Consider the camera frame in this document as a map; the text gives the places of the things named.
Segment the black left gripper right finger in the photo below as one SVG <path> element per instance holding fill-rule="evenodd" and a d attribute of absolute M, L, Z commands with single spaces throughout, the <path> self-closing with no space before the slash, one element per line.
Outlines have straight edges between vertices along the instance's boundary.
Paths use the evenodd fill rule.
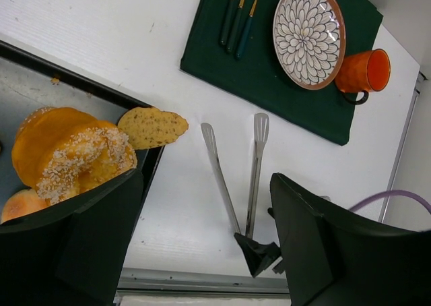
<path fill-rule="evenodd" d="M 429 305 L 430 232 L 382 224 L 270 180 L 293 305 Z"/>

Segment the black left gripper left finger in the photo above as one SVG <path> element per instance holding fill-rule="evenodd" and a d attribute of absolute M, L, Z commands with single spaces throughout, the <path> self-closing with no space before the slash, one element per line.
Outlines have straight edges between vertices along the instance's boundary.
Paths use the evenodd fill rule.
<path fill-rule="evenodd" d="M 128 171 L 1 225 L 2 305 L 112 305 L 143 192 Z"/>

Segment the metal kitchen tongs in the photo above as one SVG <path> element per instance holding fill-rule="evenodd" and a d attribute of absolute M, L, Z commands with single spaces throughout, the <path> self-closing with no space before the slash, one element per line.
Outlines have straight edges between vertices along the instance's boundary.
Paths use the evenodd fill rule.
<path fill-rule="evenodd" d="M 233 232 L 233 237 L 243 252 L 243 256 L 251 276 L 255 278 L 281 256 L 281 250 L 274 242 L 270 244 L 261 244 L 253 239 L 261 176 L 261 165 L 265 144 L 267 143 L 269 135 L 269 116 L 265 113 L 255 114 L 253 130 L 254 148 L 251 168 L 251 182 L 248 195 L 245 234 L 242 234 L 222 172 L 213 127 L 209 123 L 201 124 L 201 132 L 207 148 L 209 161 L 211 163 L 215 180 L 225 205 L 228 220 L 230 221 L 230 227 Z"/>

